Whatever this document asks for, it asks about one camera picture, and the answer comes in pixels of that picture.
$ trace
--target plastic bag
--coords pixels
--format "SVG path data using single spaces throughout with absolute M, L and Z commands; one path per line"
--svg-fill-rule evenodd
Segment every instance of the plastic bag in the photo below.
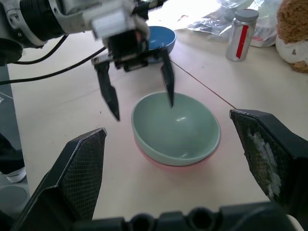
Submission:
M 210 39 L 226 41 L 235 12 L 240 9 L 259 11 L 252 46 L 275 44 L 277 10 L 282 0 L 169 0 L 163 8 L 151 13 L 171 29 L 186 28 L 210 33 Z

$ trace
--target blue bowl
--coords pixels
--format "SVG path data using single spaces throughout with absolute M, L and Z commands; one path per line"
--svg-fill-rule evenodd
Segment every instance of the blue bowl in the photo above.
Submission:
M 176 33 L 163 26 L 150 26 L 150 39 L 149 39 L 149 49 L 154 50 L 161 47 L 166 47 L 168 54 L 170 54 L 174 48 L 175 40 L 177 38 Z M 150 63 L 156 63 L 160 60 L 149 59 Z

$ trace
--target light green bowl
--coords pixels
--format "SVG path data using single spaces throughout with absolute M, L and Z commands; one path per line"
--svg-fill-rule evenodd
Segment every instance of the light green bowl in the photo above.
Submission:
M 221 137 L 215 116 L 199 101 L 178 93 L 173 108 L 165 92 L 145 96 L 134 108 L 131 123 L 136 143 L 145 154 L 170 166 L 205 159 Z

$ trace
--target bowl rim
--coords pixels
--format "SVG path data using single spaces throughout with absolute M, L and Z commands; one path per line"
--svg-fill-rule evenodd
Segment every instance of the bowl rim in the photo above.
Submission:
M 169 160 L 176 160 L 176 161 L 180 161 L 180 162 L 185 162 L 185 161 L 201 161 L 205 158 L 207 158 L 209 155 L 211 155 L 219 146 L 220 144 L 220 140 L 221 140 L 221 128 L 220 128 L 220 124 L 217 120 L 217 118 L 215 117 L 215 115 L 211 112 L 211 110 L 209 110 L 204 104 L 202 104 L 200 101 L 196 100 L 195 98 L 193 97 L 190 97 L 188 95 L 185 95 L 185 94 L 181 94 L 181 93 L 177 93 L 175 92 L 175 94 L 178 94 L 178 95 L 182 95 L 184 97 L 188 97 L 194 101 L 196 101 L 197 103 L 199 103 L 201 106 L 203 106 L 206 110 L 208 110 L 210 112 L 210 114 L 212 115 L 212 117 L 214 118 L 216 124 L 217 124 L 217 127 L 218 127 L 218 139 L 217 139 L 217 142 L 215 143 L 215 145 L 213 145 L 212 149 L 210 149 L 208 152 L 206 153 L 202 153 L 201 155 L 199 155 L 198 157 L 194 157 L 194 158 L 186 158 L 186 159 L 180 159 L 180 158 L 175 158 L 175 157 L 172 157 L 172 156 L 168 156 L 168 155 L 165 155 L 157 150 L 155 150 L 154 148 L 152 148 L 150 145 L 148 145 L 141 137 L 140 135 L 138 134 L 137 130 L 136 130 L 136 127 L 135 127 L 135 123 L 134 123 L 134 114 L 135 114 L 135 110 L 138 106 L 138 104 L 144 100 L 145 98 L 149 97 L 149 96 L 152 96 L 152 95 L 156 95 L 156 94 L 166 94 L 166 92 L 154 92 L 154 93 L 151 93 L 151 94 L 148 94 L 144 97 L 142 97 L 138 103 L 134 106 L 133 108 L 133 111 L 131 112 L 131 124 L 132 124 L 132 128 L 133 128 L 133 133 L 134 133 L 134 136 L 136 136 L 138 139 L 135 139 L 136 141 L 141 141 L 143 143 L 143 145 L 145 145 L 148 149 L 150 149 L 150 151 L 154 152 L 156 155 L 158 156 L 161 156 L 163 158 L 167 158 Z
M 168 47 L 168 46 L 170 46 L 170 45 L 171 45 L 172 43 L 174 43 L 175 40 L 177 39 L 177 34 L 174 32 L 174 30 L 171 30 L 171 29 L 168 28 L 168 27 L 165 27 L 165 26 L 149 26 L 149 28 L 151 28 L 151 27 L 162 27 L 162 28 L 166 28 L 166 29 L 168 29 L 168 30 L 170 30 L 170 31 L 173 32 L 173 34 L 174 34 L 174 39 L 172 40 L 171 43 L 169 43 L 168 45 L 165 45 L 165 46 L 163 46 L 163 47 Z

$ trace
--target bottle cap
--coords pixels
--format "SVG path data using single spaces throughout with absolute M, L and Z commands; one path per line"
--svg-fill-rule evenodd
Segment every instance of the bottle cap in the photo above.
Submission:
M 253 22 L 259 17 L 259 12 L 255 10 L 245 9 L 235 12 L 235 18 L 242 22 Z

